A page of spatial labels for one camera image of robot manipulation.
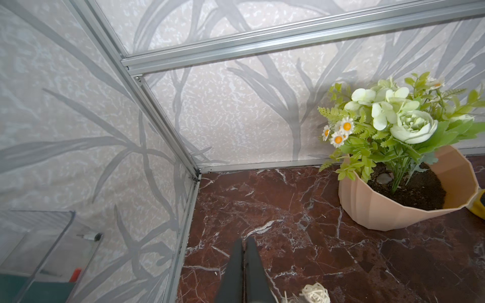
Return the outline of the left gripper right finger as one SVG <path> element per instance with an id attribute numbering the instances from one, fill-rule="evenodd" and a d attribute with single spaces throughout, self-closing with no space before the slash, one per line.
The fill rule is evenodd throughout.
<path id="1" fill-rule="evenodd" d="M 245 250 L 245 296 L 249 303 L 276 302 L 266 277 L 260 254 L 253 237 L 246 240 Z"/>

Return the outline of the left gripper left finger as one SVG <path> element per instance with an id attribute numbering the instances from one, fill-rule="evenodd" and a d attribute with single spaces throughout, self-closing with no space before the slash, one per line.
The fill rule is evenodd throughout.
<path id="1" fill-rule="evenodd" d="M 241 303 L 243 302 L 244 285 L 244 249 L 243 241 L 236 240 L 233 245 L 225 274 L 217 292 L 215 303 Z"/>

